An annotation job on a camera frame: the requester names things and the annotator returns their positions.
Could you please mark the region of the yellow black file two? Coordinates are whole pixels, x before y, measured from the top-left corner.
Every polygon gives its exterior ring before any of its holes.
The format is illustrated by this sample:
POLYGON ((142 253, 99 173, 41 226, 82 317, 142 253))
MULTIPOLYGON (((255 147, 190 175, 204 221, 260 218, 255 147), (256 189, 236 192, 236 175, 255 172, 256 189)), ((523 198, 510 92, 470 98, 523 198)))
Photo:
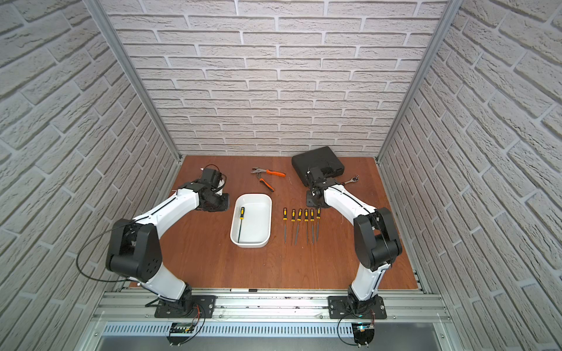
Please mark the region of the yellow black file two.
POLYGON ((321 209, 318 208, 316 212, 316 242, 319 240, 319 232, 320 232, 320 221, 321 221, 321 209))

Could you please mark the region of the yellow black file seven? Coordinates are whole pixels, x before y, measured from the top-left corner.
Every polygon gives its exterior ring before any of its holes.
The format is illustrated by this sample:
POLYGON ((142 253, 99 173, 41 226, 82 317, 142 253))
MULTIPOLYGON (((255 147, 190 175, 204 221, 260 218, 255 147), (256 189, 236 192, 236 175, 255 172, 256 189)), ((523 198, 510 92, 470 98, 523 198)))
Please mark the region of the yellow black file seven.
POLYGON ((287 234, 287 221, 288 221, 288 209, 283 209, 283 242, 287 244, 288 234, 287 234))

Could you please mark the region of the yellow black file one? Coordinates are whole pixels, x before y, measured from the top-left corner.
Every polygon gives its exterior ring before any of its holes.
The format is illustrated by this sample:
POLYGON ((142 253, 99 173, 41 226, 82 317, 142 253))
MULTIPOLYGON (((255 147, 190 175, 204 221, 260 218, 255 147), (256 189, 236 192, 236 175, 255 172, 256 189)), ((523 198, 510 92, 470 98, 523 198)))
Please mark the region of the yellow black file one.
POLYGON ((241 240, 242 225, 243 225, 243 222, 244 222, 244 214, 245 214, 245 207, 242 206, 241 209, 240 209, 240 215, 239 215, 239 232, 238 232, 238 235, 237 235, 237 244, 241 243, 240 240, 241 240))

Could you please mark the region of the white plastic storage box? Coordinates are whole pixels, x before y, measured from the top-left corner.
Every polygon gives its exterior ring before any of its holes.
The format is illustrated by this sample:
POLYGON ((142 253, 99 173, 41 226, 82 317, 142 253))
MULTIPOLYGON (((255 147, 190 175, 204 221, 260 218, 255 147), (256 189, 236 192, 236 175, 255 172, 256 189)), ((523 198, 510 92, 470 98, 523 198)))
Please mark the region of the white plastic storage box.
POLYGON ((259 249, 265 247, 271 236, 272 199, 265 194, 243 194, 234 205, 230 239, 240 248, 259 249), (237 244, 239 232, 239 215, 245 207, 244 222, 241 231, 241 243, 237 244))

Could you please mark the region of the yellow black file four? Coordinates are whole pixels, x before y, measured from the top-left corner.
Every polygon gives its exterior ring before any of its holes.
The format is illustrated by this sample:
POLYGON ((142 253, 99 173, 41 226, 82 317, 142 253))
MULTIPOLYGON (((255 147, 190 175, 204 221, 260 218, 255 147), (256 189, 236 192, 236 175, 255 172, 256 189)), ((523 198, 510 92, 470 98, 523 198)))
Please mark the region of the yellow black file four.
POLYGON ((309 237, 309 210, 304 209, 304 226, 305 226, 305 233, 306 233, 306 243, 307 245, 310 243, 309 237))

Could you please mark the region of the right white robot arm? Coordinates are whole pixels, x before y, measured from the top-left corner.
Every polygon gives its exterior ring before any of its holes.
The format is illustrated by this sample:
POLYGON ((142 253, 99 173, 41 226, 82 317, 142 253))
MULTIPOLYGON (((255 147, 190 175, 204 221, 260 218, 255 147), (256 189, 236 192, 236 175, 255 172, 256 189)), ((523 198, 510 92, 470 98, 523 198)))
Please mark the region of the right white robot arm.
POLYGON ((382 310, 378 289, 385 273, 402 254, 402 244, 392 212, 377 209, 351 194, 342 184, 326 177, 318 167, 306 172, 307 198, 319 208, 334 208, 354 226, 354 249, 359 267, 347 297, 330 297, 332 318, 371 317, 382 310))

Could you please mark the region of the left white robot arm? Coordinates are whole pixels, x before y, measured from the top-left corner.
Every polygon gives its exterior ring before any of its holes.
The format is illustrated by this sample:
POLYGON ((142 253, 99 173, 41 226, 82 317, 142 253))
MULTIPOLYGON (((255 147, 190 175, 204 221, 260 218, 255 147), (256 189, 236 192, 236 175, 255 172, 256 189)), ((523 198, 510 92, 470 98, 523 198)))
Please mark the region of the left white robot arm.
POLYGON ((191 211, 222 212, 229 207, 223 188, 227 176, 214 164, 194 181, 181 185, 162 203, 133 219, 120 219, 111 234, 105 269, 119 275, 113 283, 137 282, 164 304, 190 310, 191 288, 163 263, 160 240, 191 211))

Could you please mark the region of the black plastic tool case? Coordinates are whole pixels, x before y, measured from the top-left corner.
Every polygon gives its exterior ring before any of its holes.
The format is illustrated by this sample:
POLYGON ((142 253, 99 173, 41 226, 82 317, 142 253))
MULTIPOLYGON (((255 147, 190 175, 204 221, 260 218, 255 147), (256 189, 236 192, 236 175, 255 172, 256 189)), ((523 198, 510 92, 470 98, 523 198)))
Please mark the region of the black plastic tool case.
POLYGON ((307 172, 313 168, 320 168, 327 178, 341 176, 345 171, 344 164, 329 146, 297 154, 291 158, 291 164, 305 187, 310 186, 307 172))

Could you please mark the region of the orange black pliers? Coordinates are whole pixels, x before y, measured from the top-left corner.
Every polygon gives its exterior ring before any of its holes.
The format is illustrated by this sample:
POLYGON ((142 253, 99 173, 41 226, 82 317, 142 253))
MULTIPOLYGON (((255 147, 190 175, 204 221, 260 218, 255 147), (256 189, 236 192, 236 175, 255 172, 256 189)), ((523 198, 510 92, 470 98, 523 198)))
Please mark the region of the orange black pliers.
POLYGON ((270 175, 270 176, 277 176, 277 177, 281 177, 281 178, 285 178, 286 174, 283 172, 278 172, 278 171, 271 171, 270 169, 263 169, 263 168, 253 168, 251 171, 251 174, 254 174, 257 179, 259 180, 259 183, 264 185, 270 192, 274 192, 275 189, 274 187, 269 184, 262 176, 262 174, 266 174, 266 175, 270 175))

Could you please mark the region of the controller board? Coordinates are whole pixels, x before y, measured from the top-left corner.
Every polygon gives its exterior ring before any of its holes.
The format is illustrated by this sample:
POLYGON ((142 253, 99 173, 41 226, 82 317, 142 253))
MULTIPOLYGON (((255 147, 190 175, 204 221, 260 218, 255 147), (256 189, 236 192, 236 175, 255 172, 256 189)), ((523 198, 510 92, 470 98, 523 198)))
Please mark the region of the controller board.
POLYGON ((187 343, 198 333, 199 328, 191 323, 172 323, 167 339, 171 346, 187 343))
POLYGON ((351 325, 354 343, 357 347, 369 347, 375 338, 376 330, 373 324, 353 323, 351 325))

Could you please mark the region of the right controller board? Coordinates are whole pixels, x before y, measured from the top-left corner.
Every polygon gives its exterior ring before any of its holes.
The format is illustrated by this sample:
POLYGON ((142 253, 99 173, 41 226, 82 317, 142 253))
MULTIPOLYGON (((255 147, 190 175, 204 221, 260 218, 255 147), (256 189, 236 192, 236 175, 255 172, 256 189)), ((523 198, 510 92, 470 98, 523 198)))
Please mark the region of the right controller board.
POLYGON ((375 338, 376 330, 373 324, 353 323, 351 325, 354 343, 357 347, 369 347, 375 338))

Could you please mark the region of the red handled ratchet wrench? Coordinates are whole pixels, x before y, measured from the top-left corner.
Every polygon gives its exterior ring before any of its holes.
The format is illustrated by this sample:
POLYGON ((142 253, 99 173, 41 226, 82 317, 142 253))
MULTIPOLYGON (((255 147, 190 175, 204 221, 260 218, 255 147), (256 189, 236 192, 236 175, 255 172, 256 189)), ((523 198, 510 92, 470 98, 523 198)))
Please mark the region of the red handled ratchet wrench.
POLYGON ((352 179, 350 179, 348 181, 345 181, 343 184, 346 185, 346 184, 356 183, 358 180, 359 180, 359 177, 356 175, 352 179))

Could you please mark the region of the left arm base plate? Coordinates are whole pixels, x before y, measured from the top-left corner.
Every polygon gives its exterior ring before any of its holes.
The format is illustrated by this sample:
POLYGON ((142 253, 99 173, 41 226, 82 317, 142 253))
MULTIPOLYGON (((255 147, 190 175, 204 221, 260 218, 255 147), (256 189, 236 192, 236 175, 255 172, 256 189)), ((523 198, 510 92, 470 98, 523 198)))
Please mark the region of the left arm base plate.
POLYGON ((216 295, 190 295, 179 301, 158 299, 155 318, 212 318, 216 295))

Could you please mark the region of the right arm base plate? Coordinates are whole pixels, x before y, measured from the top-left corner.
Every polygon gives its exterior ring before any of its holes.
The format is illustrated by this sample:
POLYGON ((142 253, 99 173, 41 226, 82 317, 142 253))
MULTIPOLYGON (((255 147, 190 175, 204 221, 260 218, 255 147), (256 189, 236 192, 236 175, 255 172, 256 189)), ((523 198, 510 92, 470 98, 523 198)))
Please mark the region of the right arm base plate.
POLYGON ((353 296, 333 295, 327 298, 329 317, 333 320, 356 318, 363 320, 386 320, 383 298, 375 295, 367 301, 358 301, 353 296))

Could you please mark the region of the aluminium front rail frame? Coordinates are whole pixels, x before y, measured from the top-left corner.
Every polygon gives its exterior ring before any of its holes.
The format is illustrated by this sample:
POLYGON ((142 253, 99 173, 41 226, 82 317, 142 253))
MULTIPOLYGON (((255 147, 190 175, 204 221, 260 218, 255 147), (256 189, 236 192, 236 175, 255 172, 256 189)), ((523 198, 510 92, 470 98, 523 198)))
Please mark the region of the aluminium front rail frame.
POLYGON ((329 317, 327 298, 344 290, 196 289, 216 295, 212 318, 155 318, 155 298, 138 288, 107 292, 79 350, 459 350, 460 338, 440 295, 383 290, 386 320, 329 317), (198 333, 171 346, 172 323, 198 333), (373 324, 369 347, 354 343, 353 323, 373 324))

